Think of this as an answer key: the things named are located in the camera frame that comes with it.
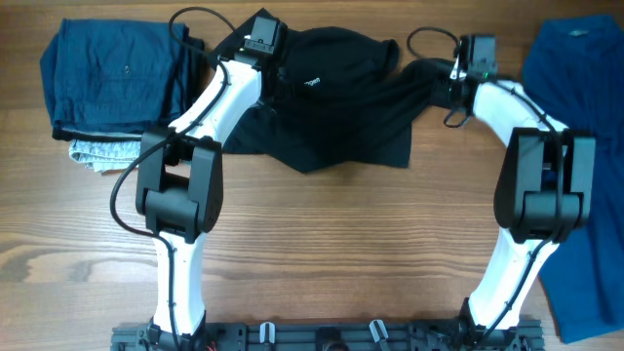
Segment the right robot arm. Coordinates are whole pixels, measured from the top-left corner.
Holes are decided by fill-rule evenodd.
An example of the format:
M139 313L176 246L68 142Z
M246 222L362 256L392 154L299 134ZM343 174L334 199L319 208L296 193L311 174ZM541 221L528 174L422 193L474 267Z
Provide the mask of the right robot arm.
M453 340L507 347L541 267L588 220L596 141L548 116L520 83L497 77L494 36L468 34L454 44L454 63L437 64L441 104L488 125L506 154L493 199L497 242L481 283L464 301Z

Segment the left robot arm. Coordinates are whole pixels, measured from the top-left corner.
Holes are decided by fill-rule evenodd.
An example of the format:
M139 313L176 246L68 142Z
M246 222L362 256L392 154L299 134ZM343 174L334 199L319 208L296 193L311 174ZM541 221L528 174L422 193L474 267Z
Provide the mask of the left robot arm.
M135 340L114 332L112 349L205 349L202 254L223 202L222 145L260 100L286 34L281 21L256 17L250 33L217 57L214 77L195 103L168 128L143 135L136 210L156 248L158 302Z

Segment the black polo shirt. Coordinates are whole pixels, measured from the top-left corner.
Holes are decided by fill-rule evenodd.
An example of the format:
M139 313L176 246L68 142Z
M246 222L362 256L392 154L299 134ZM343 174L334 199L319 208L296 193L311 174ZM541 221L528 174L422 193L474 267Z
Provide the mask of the black polo shirt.
M395 40L346 28L288 30L224 152L269 155L301 173L347 161L406 168L438 71L422 59L400 68L399 55Z

